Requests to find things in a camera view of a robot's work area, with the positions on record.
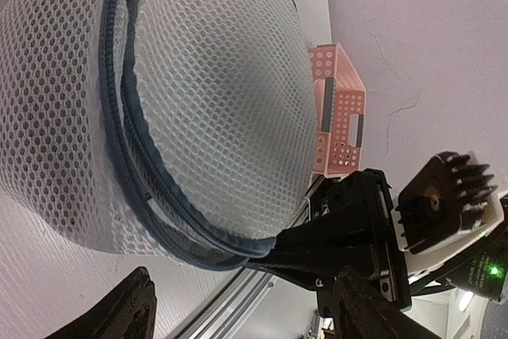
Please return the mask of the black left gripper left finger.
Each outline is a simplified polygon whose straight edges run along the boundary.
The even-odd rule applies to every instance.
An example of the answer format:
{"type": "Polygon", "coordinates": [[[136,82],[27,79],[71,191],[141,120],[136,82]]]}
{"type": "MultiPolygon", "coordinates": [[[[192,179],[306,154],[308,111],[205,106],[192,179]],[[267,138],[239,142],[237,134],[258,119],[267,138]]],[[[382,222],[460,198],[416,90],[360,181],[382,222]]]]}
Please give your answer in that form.
{"type": "Polygon", "coordinates": [[[47,339],[153,338],[156,288],[148,269],[138,267],[85,314],[47,339]]]}

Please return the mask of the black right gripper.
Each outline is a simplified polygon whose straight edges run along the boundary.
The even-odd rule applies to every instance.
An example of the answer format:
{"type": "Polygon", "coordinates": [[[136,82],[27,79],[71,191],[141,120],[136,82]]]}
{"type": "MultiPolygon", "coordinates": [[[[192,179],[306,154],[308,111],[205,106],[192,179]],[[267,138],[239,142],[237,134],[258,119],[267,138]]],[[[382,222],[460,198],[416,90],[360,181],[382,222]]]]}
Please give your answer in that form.
{"type": "Polygon", "coordinates": [[[317,175],[308,194],[310,222],[282,231],[272,252],[245,267],[319,290],[330,288],[349,266],[400,310],[408,310],[406,261],[389,216],[393,202],[385,174],[367,169],[343,179],[317,175]]]}

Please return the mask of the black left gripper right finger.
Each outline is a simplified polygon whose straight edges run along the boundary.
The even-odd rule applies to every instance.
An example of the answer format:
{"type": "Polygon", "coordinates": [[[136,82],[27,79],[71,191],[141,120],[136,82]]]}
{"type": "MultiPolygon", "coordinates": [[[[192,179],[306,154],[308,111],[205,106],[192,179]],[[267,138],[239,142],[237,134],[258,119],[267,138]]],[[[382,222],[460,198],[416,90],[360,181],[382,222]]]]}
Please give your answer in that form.
{"type": "Polygon", "coordinates": [[[388,302],[353,268],[335,282],[335,337],[365,339],[430,339],[437,335],[388,302]]]}

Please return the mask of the white mesh laundry bag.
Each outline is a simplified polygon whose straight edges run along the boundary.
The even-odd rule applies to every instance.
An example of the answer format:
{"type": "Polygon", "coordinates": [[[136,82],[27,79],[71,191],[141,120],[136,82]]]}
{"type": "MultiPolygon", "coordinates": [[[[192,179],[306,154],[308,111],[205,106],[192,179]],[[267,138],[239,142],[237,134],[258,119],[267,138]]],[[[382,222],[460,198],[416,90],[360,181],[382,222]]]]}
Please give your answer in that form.
{"type": "Polygon", "coordinates": [[[314,161],[294,0],[9,0],[1,194],[101,252],[265,257],[314,161]]]}

